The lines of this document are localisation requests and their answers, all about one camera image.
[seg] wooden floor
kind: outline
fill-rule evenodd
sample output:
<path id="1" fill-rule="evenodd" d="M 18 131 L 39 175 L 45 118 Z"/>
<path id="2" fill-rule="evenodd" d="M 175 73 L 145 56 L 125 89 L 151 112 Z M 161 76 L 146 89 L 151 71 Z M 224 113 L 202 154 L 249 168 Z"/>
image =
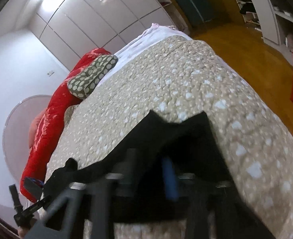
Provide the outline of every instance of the wooden floor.
<path id="1" fill-rule="evenodd" d="M 207 42 L 231 68 L 243 77 L 293 135 L 293 103 L 290 100 L 293 69 L 275 49 L 264 44 L 252 28 L 225 24 L 193 39 Z"/>

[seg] red blanket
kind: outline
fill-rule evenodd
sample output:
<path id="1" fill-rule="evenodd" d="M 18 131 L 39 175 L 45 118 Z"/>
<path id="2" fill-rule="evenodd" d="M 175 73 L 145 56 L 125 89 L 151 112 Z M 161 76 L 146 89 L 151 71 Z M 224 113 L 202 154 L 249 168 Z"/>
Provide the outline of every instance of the red blanket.
<path id="1" fill-rule="evenodd" d="M 90 65 L 98 56 L 110 54 L 110 52 L 103 48 L 96 48 L 85 54 L 54 92 L 39 123 L 34 144 L 30 149 L 28 162 L 20 180 L 20 192 L 30 201 L 36 202 L 36 199 L 24 188 L 24 179 L 29 177 L 44 181 L 47 164 L 64 129 L 65 111 L 68 107 L 77 105 L 82 101 L 69 92 L 67 82 Z"/>

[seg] wall outlet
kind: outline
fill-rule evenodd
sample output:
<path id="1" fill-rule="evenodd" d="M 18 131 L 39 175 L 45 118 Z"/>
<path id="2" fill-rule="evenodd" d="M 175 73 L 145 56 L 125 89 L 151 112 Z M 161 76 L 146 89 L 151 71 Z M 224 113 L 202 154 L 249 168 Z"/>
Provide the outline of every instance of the wall outlet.
<path id="1" fill-rule="evenodd" d="M 47 73 L 47 75 L 49 75 L 49 76 L 52 76 L 54 74 L 54 71 L 53 70 L 51 70 L 51 71 L 49 71 L 48 73 Z"/>

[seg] beige quilt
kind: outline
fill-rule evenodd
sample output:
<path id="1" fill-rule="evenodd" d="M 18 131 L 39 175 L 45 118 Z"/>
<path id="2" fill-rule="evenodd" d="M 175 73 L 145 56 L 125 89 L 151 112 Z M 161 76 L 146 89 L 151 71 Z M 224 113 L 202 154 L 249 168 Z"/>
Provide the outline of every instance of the beige quilt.
<path id="1" fill-rule="evenodd" d="M 242 198 L 277 239 L 293 238 L 293 137 L 203 41 L 169 37 L 96 88 L 74 110 L 47 179 L 69 157 L 80 167 L 102 160 L 150 109 L 170 122 L 205 111 Z M 116 238 L 181 239 L 184 230 L 183 221 L 115 225 Z"/>

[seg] white sheet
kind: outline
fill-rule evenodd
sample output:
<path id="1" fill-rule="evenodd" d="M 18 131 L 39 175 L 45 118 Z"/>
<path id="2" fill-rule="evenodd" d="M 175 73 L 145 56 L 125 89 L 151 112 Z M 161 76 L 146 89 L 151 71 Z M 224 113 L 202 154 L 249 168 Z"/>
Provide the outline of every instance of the white sheet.
<path id="1" fill-rule="evenodd" d="M 164 40 L 167 37 L 179 35 L 187 40 L 191 40 L 191 38 L 185 33 L 173 30 L 165 26 L 160 26 L 158 24 L 153 23 L 152 26 L 145 30 L 140 36 L 131 41 L 128 45 L 126 45 L 123 49 L 119 50 L 115 53 L 118 57 L 119 61 L 116 66 L 107 73 L 103 79 L 97 85 L 100 86 L 106 80 L 108 80 L 112 75 L 114 75 L 117 71 L 119 71 L 126 63 L 134 59 L 137 55 L 142 53 L 148 47 Z"/>

